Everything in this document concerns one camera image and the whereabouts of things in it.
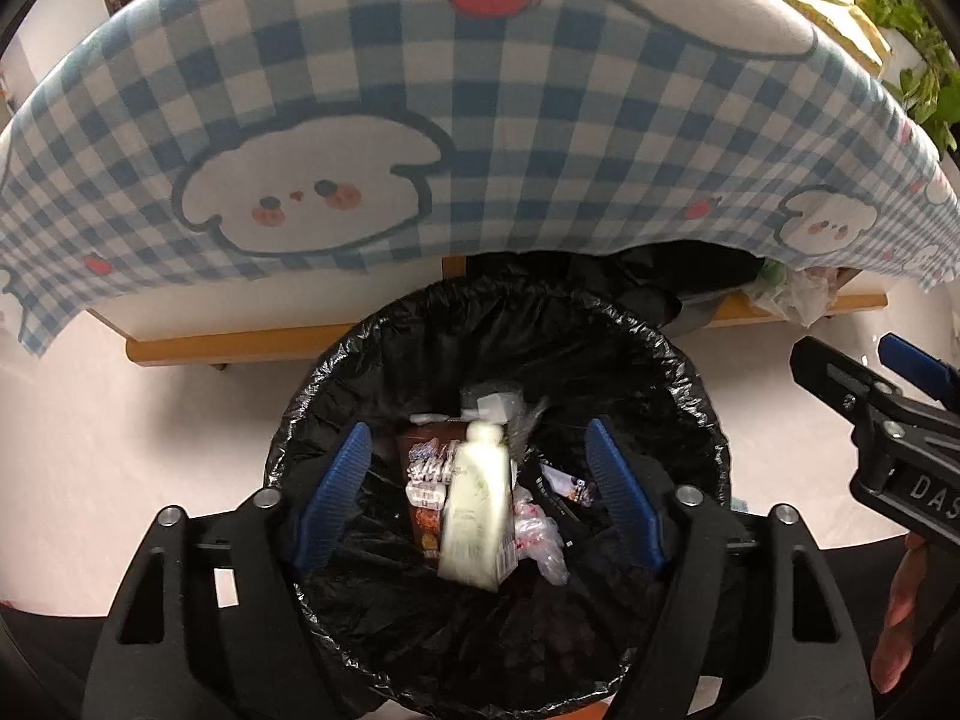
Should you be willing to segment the person's right hand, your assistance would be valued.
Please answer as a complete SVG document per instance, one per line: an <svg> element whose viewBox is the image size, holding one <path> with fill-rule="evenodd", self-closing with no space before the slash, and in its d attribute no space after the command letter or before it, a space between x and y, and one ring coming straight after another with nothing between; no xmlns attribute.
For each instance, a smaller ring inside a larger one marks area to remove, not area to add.
<svg viewBox="0 0 960 720"><path fill-rule="evenodd" d="M914 533L905 538L905 555L890 585L884 629L871 660L871 681L880 694L900 683L913 656L919 590L928 575L929 546Z"/></svg>

